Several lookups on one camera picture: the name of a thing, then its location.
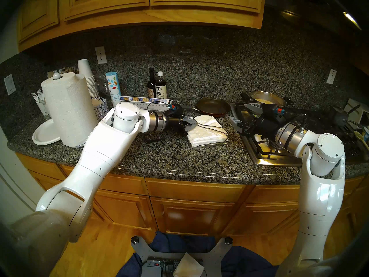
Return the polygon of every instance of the napkin stack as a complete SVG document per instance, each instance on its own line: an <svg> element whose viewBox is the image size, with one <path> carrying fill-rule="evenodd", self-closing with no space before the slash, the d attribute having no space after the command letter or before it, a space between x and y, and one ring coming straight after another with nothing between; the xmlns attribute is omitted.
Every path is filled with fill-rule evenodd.
<svg viewBox="0 0 369 277"><path fill-rule="evenodd" d="M221 143L227 140L227 132L221 127L217 120L213 116L201 115L194 118L199 124L194 129L188 131L187 139L191 143L191 146L202 146L211 143Z"/></svg>

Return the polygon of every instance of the white napkin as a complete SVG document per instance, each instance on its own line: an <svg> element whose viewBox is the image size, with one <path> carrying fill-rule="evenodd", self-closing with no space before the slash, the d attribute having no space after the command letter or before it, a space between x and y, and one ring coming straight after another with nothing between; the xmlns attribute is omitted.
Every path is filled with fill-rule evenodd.
<svg viewBox="0 0 369 277"><path fill-rule="evenodd" d="M186 253L179 262L176 270L173 272L174 277L200 277L204 271L202 267L193 257Z"/></svg>
<svg viewBox="0 0 369 277"><path fill-rule="evenodd" d="M198 123L206 126L200 127L197 125L194 129L188 131L187 138L192 146L200 146L210 143L224 142L227 139L226 130L211 126L221 127L217 120L213 116L201 115L194 118Z"/></svg>

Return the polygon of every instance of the plastic fork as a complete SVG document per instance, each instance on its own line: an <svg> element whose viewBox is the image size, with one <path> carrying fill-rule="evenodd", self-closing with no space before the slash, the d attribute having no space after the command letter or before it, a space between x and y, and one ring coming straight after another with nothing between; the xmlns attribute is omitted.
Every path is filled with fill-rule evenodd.
<svg viewBox="0 0 369 277"><path fill-rule="evenodd" d="M38 96L37 96L37 94L36 94L36 93L34 93L34 92L32 92L31 94L32 94L32 96L33 96L33 99L35 99L35 100L36 100L36 102L39 102L39 101L38 101Z"/></svg>
<svg viewBox="0 0 369 277"><path fill-rule="evenodd" d="M44 95L44 92L42 91L42 89L38 89L38 90L37 90L37 95L38 95L38 97L39 97L41 100L45 101L45 95Z"/></svg>

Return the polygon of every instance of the paper towel holder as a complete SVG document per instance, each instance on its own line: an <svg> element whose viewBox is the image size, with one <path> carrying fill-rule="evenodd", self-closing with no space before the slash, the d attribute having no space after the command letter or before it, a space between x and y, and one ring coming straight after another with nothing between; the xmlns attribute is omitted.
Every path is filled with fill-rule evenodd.
<svg viewBox="0 0 369 277"><path fill-rule="evenodd" d="M60 73L57 70L54 70L54 74L52 75L53 80L57 80L62 78L62 76L60 75Z"/></svg>

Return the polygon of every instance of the wooden floor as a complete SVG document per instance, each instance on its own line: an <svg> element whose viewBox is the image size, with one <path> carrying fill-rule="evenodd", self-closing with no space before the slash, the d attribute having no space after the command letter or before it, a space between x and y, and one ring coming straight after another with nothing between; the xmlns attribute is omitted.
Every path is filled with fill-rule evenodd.
<svg viewBox="0 0 369 277"><path fill-rule="evenodd" d="M298 224L273 235L233 237L233 245L243 246L278 265L292 250L297 231ZM67 246L50 276L115 276L134 252L134 235L141 235L149 243L155 233L90 219L79 241ZM353 237L348 219L337 218L325 244L324 258L342 252Z"/></svg>

